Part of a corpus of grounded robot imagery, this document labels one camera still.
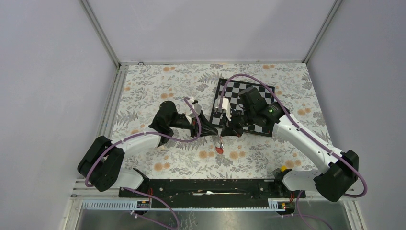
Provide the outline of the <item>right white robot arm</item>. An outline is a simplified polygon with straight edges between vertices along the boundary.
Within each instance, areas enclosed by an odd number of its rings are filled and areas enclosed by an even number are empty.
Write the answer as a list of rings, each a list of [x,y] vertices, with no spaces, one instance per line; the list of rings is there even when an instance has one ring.
[[[359,156],[352,150],[343,152],[299,124],[297,119],[277,101],[267,103],[254,87],[239,93],[242,110],[232,111],[227,98],[215,100],[214,107],[223,113],[221,136],[242,136],[243,129],[258,125],[288,141],[316,166],[312,171],[279,172],[275,193],[287,197],[293,191],[319,192],[325,199],[337,202],[358,180]]]

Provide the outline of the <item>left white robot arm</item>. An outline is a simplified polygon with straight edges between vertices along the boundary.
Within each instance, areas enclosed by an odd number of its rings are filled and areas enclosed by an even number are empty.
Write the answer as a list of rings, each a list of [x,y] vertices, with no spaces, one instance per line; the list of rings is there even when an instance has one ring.
[[[146,176],[137,169],[122,166],[124,159],[146,150],[155,149],[173,140],[191,143],[200,137],[211,136],[217,153],[224,147],[218,130],[204,116],[197,100],[186,98],[189,112],[178,113],[172,101],[160,104],[152,123],[141,132],[124,139],[97,137],[78,165],[87,187],[104,192],[110,188],[129,188],[137,197],[148,192]]]

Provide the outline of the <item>metal keyring holder red handle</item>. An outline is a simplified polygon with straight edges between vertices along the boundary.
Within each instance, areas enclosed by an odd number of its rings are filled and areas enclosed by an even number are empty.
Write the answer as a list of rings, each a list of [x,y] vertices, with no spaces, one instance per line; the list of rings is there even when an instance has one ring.
[[[216,152],[218,154],[222,155],[224,153],[222,137],[219,135],[212,136],[212,140],[213,140]]]

